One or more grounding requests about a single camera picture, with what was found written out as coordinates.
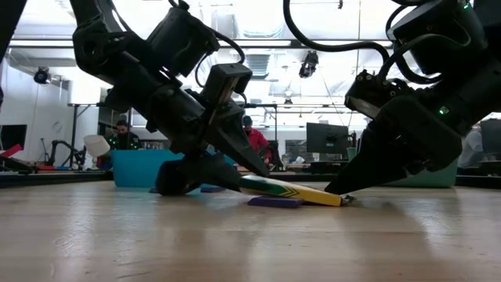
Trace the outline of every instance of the camera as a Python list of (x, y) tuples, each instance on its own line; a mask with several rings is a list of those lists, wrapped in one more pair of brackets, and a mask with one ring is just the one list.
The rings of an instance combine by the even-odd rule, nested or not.
[(38, 71), (34, 74), (34, 81), (40, 85), (47, 85), (52, 80), (52, 77), (49, 73), (48, 67), (38, 67)]
[(317, 64), (319, 64), (319, 55), (316, 54), (316, 51), (308, 51), (305, 60), (301, 64), (299, 77), (310, 78), (315, 73)]

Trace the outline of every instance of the purple block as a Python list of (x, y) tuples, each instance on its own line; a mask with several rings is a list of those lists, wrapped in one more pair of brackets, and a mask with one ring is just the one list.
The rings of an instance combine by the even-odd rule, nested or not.
[(247, 202), (248, 205), (270, 208), (299, 208), (303, 204), (302, 199), (285, 197), (256, 197)]
[(200, 188), (201, 193), (219, 193), (226, 190), (226, 188), (219, 186), (203, 186)]

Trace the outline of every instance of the ceiling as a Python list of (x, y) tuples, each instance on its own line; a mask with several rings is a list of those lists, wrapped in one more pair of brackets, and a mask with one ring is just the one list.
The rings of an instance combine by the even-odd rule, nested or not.
[[(147, 38), (170, 7), (167, 0), (115, 0), (114, 2), (129, 26), (143, 38)], [(342, 109), (343, 97), (352, 84), (355, 74), (364, 68), (378, 71), (382, 64), (379, 55), (369, 50), (319, 52), (319, 67), (316, 73), (311, 78), (300, 79), (298, 71), (307, 50), (270, 47), (276, 40), (294, 39), (283, 21), (282, 0), (189, 0), (187, 2), (192, 7), (190, 10), (192, 15), (201, 19), (206, 25), (230, 38), (259, 39), (259, 44), (268, 46), (265, 49), (245, 50), (248, 66), (255, 74), (266, 76), (266, 79), (252, 81), (247, 88), (247, 98), (254, 102), (282, 103), (285, 96), (291, 96), (294, 103), (339, 104), (334, 112), (343, 112), (346, 111)], [(337, 0), (293, 0), (291, 11), (296, 24), (311, 39), (331, 41), (327, 44), (377, 40), (389, 46), (384, 34), (384, 25), (390, 13), (397, 7), (398, 5), (390, 0), (344, 0), (343, 9), (338, 9)], [(76, 27), (71, 13), (69, 0), (28, 0), (14, 39), (17, 42), (70, 40)], [(12, 65), (27, 71), (43, 66), (50, 67), (54, 74), (70, 80), (86, 75), (76, 68), (70, 45), (41, 49), (23, 47), (20, 44), (12, 47), (9, 55)], [(407, 59), (411, 68), (417, 70), (413, 60), (409, 57)], [(235, 60), (237, 55), (233, 50), (220, 50), (202, 62), (201, 80), (204, 81), (213, 64)], [(399, 77), (398, 70), (391, 70), (390, 76)], [(186, 79), (183, 78), (183, 81), (196, 88), (193, 74)], [(102, 87), (109, 86), (97, 79), (96, 83), (100, 83)], [(305, 112), (311, 113), (312, 110), (307, 109)], [(263, 109), (254, 112), (266, 119)], [(336, 123), (339, 123), (339, 117), (330, 119), (337, 119)], [(263, 124), (269, 122), (271, 121), (268, 117), (268, 121), (263, 121)]]

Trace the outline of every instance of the cable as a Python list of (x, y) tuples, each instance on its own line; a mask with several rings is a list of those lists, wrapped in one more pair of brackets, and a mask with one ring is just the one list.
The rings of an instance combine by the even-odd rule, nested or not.
[(391, 28), (391, 25), (393, 24), (393, 20), (395, 20), (395, 18), (399, 15), (399, 13), (401, 13), (403, 10), (407, 9), (408, 6), (404, 6), (404, 5), (401, 5), (400, 7), (398, 7), (391, 15), (390, 17), (388, 18), (388, 20), (386, 21), (386, 27), (384, 28), (385, 30), (385, 34), (386, 34), (386, 38), (388, 38), (389, 41), (393, 42), (390, 37), (388, 36), (388, 31), (390, 30)]
[(120, 13), (117, 10), (117, 7), (115, 6), (115, 3), (113, 3), (113, 0), (108, 0), (108, 5), (110, 5), (111, 9), (117, 14), (117, 18), (120, 21), (120, 24), (125, 28), (126, 31), (132, 31), (131, 27), (128, 26), (127, 22), (122, 18)]
[(195, 81), (196, 83), (198, 84), (198, 86), (200, 86), (201, 88), (203, 88), (205, 85), (202, 85), (200, 83), (200, 80), (198, 79), (198, 70), (200, 69), (200, 65), (202, 64), (202, 62), (207, 58), (209, 57), (209, 54), (205, 54), (204, 58), (202, 58), (202, 60), (200, 60), (200, 62), (198, 62), (198, 65), (196, 65), (196, 69), (195, 69)]
[(228, 43), (238, 52), (238, 55), (240, 56), (240, 60), (238, 61), (238, 63), (245, 62), (245, 53), (243, 52), (242, 48), (238, 46), (238, 44), (236, 44), (233, 40), (229, 39), (226, 35), (220, 33), (219, 31), (212, 29), (212, 32), (214, 32), (214, 35), (216, 36), (217, 39), (221, 39), (224, 42)]
[[(393, 46), (394, 52), (396, 52), (399, 47), (400, 47), (400, 44), (395, 44)], [(410, 69), (410, 67), (407, 64), (407, 61), (405, 61), (404, 57), (397, 59), (395, 62), (397, 64), (398, 70), (400, 71), (400, 73), (402, 73), (404, 78), (407, 79), (408, 81), (413, 82), (413, 83), (416, 83), (419, 85), (429, 85), (429, 84), (437, 83), (443, 79), (442, 74), (440, 74), (434, 78), (427, 78), (427, 77), (420, 76), (420, 75), (416, 74), (415, 72), (413, 72), (413, 70)]]
[(311, 49), (321, 52), (345, 52), (358, 49), (374, 49), (379, 54), (381, 54), (383, 61), (388, 60), (388, 58), (390, 57), (388, 51), (382, 45), (377, 44), (376, 42), (357, 42), (351, 44), (332, 46), (332, 45), (319, 44), (310, 40), (303, 33), (301, 33), (301, 31), (297, 28), (296, 24), (294, 23), (294, 20), (290, 15), (290, 0), (283, 0), (283, 17), (285, 18), (287, 27), (289, 27), (289, 30), (290, 32), (292, 32), (294, 37), (296, 37), (300, 43), (304, 44), (305, 46)]
[[(393, 20), (405, 9), (407, 9), (408, 6), (401, 5), (398, 7), (388, 18), (386, 22), (386, 27), (384, 28), (386, 31), (386, 37), (388, 40), (392, 41), (390, 37), (388, 36), (388, 31), (391, 29), (391, 25), (393, 24)], [(400, 44), (398, 42), (393, 42), (393, 50), (396, 51), (400, 47)], [(416, 84), (420, 85), (429, 85), (429, 84), (434, 84), (436, 82), (439, 82), (440, 80), (443, 79), (442, 75), (438, 75), (435, 78), (426, 78), (424, 76), (420, 76), (416, 73), (414, 73), (407, 62), (405, 61), (405, 58), (401, 58), (396, 60), (396, 64), (402, 75), (404, 76), (405, 79), (408, 81), (414, 82)]]
[(383, 66), (381, 67), (381, 69), (379, 71), (379, 74), (377, 74), (377, 81), (379, 83), (383, 83), (383, 81), (386, 80), (386, 76), (388, 75), (388, 72), (390, 71), (391, 66), (397, 60), (399, 60), (400, 58), (403, 58), (403, 55), (407, 51), (409, 51), (410, 49), (412, 49), (414, 46), (416, 46), (416, 45), (418, 45), (420, 43), (423, 43), (426, 40), (433, 39), (433, 38), (434, 39), (440, 39), (440, 40), (445, 41), (447, 43), (452, 43), (454, 45), (459, 45), (459, 46), (462, 46), (462, 47), (468, 46), (470, 44), (470, 42), (471, 42), (470, 35), (468, 35), (468, 40), (464, 44), (460, 44), (460, 43), (452, 40), (451, 38), (448, 38), (448, 37), (440, 35), (440, 34), (424, 34), (424, 35), (418, 36), (417, 38), (414, 38), (413, 40), (411, 40), (409, 43), (407, 43), (407, 44), (403, 45), (402, 47), (398, 48), (397, 50), (395, 50), (395, 52), (390, 57), (390, 59), (388, 59), (386, 62), (383, 63)]
[(339, 117), (339, 120), (341, 121), (341, 124), (344, 126), (343, 118), (341, 117), (341, 113), (339, 112), (339, 110), (337, 110), (336, 103), (334, 102), (334, 99), (332, 99), (332, 95), (330, 94), (329, 86), (327, 86), (326, 78), (323, 76), (323, 71), (320, 71), (320, 74), (322, 75), (323, 85), (326, 88), (327, 95), (329, 95), (330, 102), (334, 106), (334, 109), (337, 112), (337, 116)]

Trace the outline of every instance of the teal container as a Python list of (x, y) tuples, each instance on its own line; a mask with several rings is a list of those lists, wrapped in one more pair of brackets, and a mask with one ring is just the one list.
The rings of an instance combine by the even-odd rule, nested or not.
[[(356, 156), (355, 148), (348, 148), (348, 158), (351, 161)], [(447, 168), (438, 172), (424, 171), (406, 179), (385, 184), (393, 187), (419, 187), (419, 188), (450, 188), (456, 183), (457, 160)]]
[[(153, 188), (164, 161), (177, 161), (183, 157), (183, 154), (174, 154), (170, 150), (114, 150), (112, 158), (115, 186)], [(229, 157), (226, 157), (226, 162), (234, 164)]]

